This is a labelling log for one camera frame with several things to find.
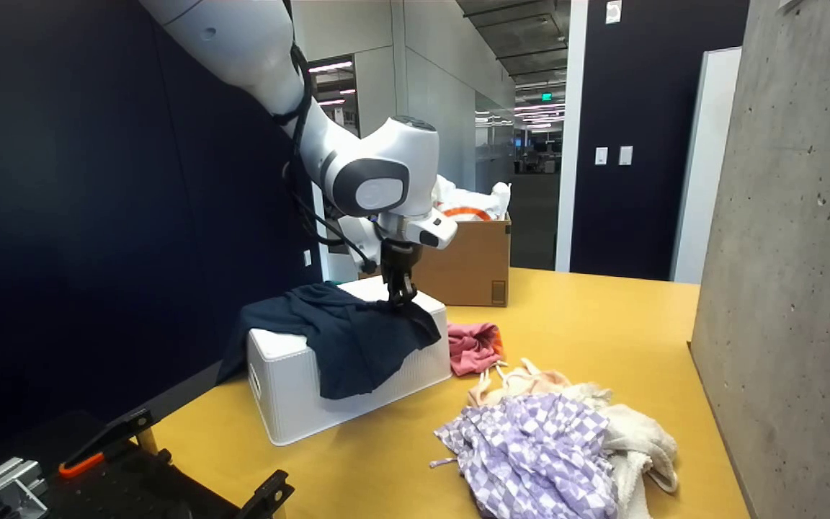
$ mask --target yellow table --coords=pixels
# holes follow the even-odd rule
[[[507,309],[451,306],[451,322],[498,324],[508,359],[530,358],[573,382],[613,390],[613,403],[648,414],[678,441],[681,486],[669,496],[646,479],[652,516],[748,517],[686,341],[699,287],[511,270]],[[475,517],[455,463],[432,431],[465,404],[475,377],[442,382],[363,417],[274,447],[245,381],[214,388],[155,426],[184,473],[231,502],[246,502],[275,469],[296,493],[287,516]]]

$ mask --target ceiling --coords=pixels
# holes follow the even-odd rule
[[[571,0],[458,0],[517,85],[517,106],[566,98],[566,37]]]

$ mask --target white plastic bin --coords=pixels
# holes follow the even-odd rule
[[[340,288],[366,301],[385,300],[388,295],[379,277]],[[249,385],[271,443],[294,443],[450,378],[447,308],[425,293],[418,293],[414,301],[434,317],[441,340],[412,352],[402,368],[373,392],[342,400],[319,396],[316,354],[306,346],[305,337],[252,329],[246,340]]]

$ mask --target cardboard box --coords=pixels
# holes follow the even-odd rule
[[[511,218],[457,226],[447,249],[422,250],[412,272],[416,288],[448,306],[508,306]]]

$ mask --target light switch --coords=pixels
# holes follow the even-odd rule
[[[607,148],[595,148],[594,151],[594,165],[602,167],[607,163]]]
[[[633,163],[633,147],[632,146],[620,146],[620,165],[622,167],[628,167],[628,165]]]
[[[607,23],[620,21],[620,12],[623,10],[623,0],[611,0],[607,3]]]

